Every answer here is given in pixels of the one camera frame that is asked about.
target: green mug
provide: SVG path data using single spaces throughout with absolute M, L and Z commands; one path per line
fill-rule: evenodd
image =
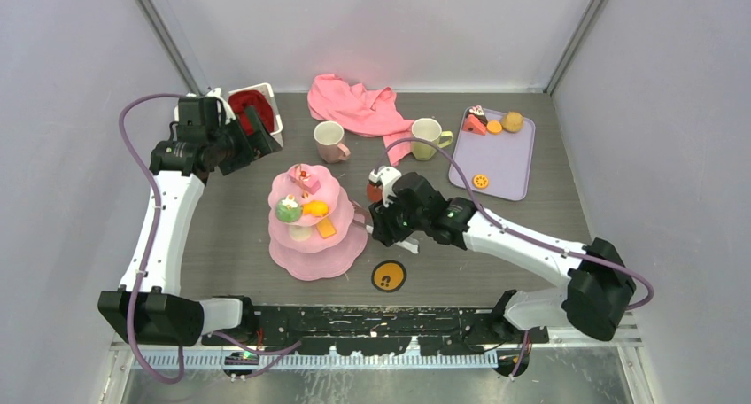
M 421 138 L 431 143 L 437 144 L 438 147 L 444 148 L 448 144 L 453 142 L 453 132 L 444 132 L 441 128 L 441 124 L 435 119 L 420 118 L 412 124 L 412 136 L 415 138 Z M 413 141 L 412 154 L 417 160 L 430 160 L 437 150 L 427 144 L 417 143 Z

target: white wall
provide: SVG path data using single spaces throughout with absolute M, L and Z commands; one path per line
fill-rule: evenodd
M 186 89 L 133 0 L 0 0 L 0 54 L 0 402 L 93 402 L 148 196 L 117 115 Z M 134 112 L 142 155 L 169 114 Z
M 157 0 L 213 86 L 542 90 L 590 0 Z
M 554 100 L 669 403 L 748 402 L 751 0 L 609 0 Z

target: pink cloth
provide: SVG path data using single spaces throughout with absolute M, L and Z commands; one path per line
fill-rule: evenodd
M 333 120 L 360 136 L 382 136 L 388 146 L 412 135 L 414 120 L 397 112 L 396 99 L 391 88 L 368 91 L 361 83 L 350 87 L 334 74 L 320 74 L 307 93 L 307 106 L 316 120 Z M 402 143 L 389 150 L 391 164 L 397 165 L 409 149 L 409 143 Z

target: gray wood surface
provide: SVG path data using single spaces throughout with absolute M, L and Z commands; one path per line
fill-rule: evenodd
M 213 174 L 190 225 L 182 264 L 182 296 L 205 299 L 222 294 L 250 296 L 266 304 L 340 304 L 383 306 L 493 306 L 503 291 L 533 291 L 548 283 L 523 269 L 491 256 L 433 243 L 422 233 L 421 252 L 386 248 L 370 240 L 346 276 L 302 282 L 271 260 L 267 195 L 272 179 L 296 163 L 320 163 L 305 94 L 281 94 L 284 149 L 230 176 Z M 532 168 L 527 197 L 520 202 L 482 196 L 489 209 L 531 229 L 569 240 L 587 241 L 585 219 L 563 149 L 553 103 L 543 94 L 409 94 L 401 93 L 397 107 L 407 119 L 433 117 L 454 134 L 470 105 L 515 110 L 535 121 Z M 347 133 L 350 160 L 329 166 L 351 198 L 367 203 L 368 172 L 383 152 L 381 138 Z M 448 162 L 438 155 L 430 161 L 408 156 L 402 172 L 416 171 L 444 196 L 464 196 L 448 182 Z M 374 266 L 398 260 L 407 280 L 399 291 L 382 293 L 370 283 Z

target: purple tray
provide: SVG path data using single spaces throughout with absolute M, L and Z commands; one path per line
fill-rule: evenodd
M 467 111 L 461 122 L 467 117 Z M 506 113 L 484 109 L 488 120 L 501 120 Z M 524 118 L 524 126 L 517 133 L 503 131 L 498 135 L 484 136 L 459 130 L 453 159 L 469 180 L 472 190 L 507 200 L 522 200 L 527 195 L 530 181 L 532 147 L 535 143 L 535 122 Z M 472 184 L 475 175 L 488 177 L 490 184 L 480 190 Z M 464 188 L 459 173 L 449 168 L 451 184 Z

